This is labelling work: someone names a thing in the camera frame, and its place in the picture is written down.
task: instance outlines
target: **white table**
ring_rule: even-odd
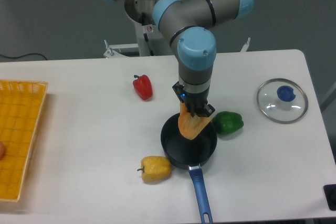
[[[134,91],[147,74],[152,101]],[[143,183],[140,160],[164,155],[160,133],[179,111],[173,56],[0,64],[1,79],[49,82],[34,153],[17,204],[0,203],[0,223],[196,223],[187,171]],[[272,78],[296,82],[307,114],[283,125],[262,115],[258,87]],[[216,112],[243,116],[242,131],[218,139],[203,172],[215,222],[336,216],[323,186],[336,166],[303,53],[218,54],[208,96]]]

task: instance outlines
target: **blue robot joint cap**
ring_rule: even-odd
[[[254,6],[254,0],[240,0],[239,11],[236,19],[245,17],[247,14],[252,12]]]
[[[188,68],[195,71],[208,69],[216,58],[215,36],[203,27],[191,27],[181,34],[177,52]]]
[[[160,28],[159,27],[160,20],[161,20],[161,17],[163,16],[164,12],[168,9],[168,7],[171,4],[173,4],[177,1],[181,1],[181,0],[159,0],[154,5],[152,16],[153,16],[155,24],[157,25],[158,28]]]

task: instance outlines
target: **pepper stem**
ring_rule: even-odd
[[[136,171],[138,172],[138,171],[142,171],[143,173],[145,172],[145,167],[142,167],[142,168],[140,168],[140,169],[137,169]]]

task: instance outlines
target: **black frying pan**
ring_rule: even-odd
[[[201,221],[205,223],[204,216],[208,215],[209,222],[213,223],[201,166],[215,151],[217,134],[212,124],[209,123],[194,140],[188,140],[179,131],[179,115],[179,113],[173,115],[163,125],[161,144],[164,154],[174,166],[189,170],[195,187]]]

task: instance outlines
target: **yellow bell pepper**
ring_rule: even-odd
[[[151,182],[167,178],[170,175],[170,161],[165,157],[148,156],[141,160],[141,178],[145,182]]]

